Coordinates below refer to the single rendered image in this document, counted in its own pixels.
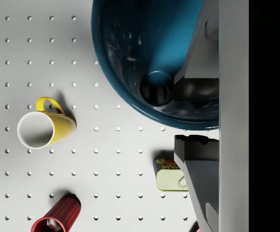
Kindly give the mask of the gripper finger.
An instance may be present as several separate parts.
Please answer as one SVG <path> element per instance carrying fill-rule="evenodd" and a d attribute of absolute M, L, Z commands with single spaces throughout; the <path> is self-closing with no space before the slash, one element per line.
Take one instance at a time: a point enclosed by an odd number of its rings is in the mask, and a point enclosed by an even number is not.
<path fill-rule="evenodd" d="M 174 92 L 175 101 L 219 98 L 219 0 L 203 0 Z"/>
<path fill-rule="evenodd" d="M 219 141 L 176 135 L 174 160 L 184 173 L 200 232 L 219 232 Z"/>

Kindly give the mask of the blue mug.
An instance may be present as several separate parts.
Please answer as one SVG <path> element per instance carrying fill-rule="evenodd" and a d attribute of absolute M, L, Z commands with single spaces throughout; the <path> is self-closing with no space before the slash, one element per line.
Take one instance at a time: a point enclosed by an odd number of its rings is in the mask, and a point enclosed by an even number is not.
<path fill-rule="evenodd" d="M 175 101 L 203 0 L 93 0 L 91 32 L 100 67 L 132 108 L 185 130 L 219 126 L 219 99 Z"/>

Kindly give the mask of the flat-sided can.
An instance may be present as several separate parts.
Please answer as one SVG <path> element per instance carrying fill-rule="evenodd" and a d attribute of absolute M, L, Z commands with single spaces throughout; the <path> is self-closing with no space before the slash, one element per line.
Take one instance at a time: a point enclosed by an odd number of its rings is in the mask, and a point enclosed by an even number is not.
<path fill-rule="evenodd" d="M 188 191 L 185 176 L 172 158 L 156 158 L 153 161 L 156 186 L 162 191 Z"/>

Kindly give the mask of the red mug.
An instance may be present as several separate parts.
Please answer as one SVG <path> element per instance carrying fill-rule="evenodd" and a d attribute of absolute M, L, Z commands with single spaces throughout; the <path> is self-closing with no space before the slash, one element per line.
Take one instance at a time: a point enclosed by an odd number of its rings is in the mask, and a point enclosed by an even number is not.
<path fill-rule="evenodd" d="M 63 196 L 42 218 L 34 222 L 30 232 L 69 232 L 81 210 L 75 194 Z"/>

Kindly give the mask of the yellow mug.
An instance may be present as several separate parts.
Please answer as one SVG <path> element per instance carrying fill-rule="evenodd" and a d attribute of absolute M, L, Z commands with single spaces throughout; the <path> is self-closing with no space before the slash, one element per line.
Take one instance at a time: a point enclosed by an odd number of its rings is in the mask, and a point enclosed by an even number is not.
<path fill-rule="evenodd" d="M 43 149 L 64 140 L 76 130 L 76 122 L 56 100 L 41 97 L 36 111 L 22 116 L 17 125 L 19 141 L 29 149 Z"/>

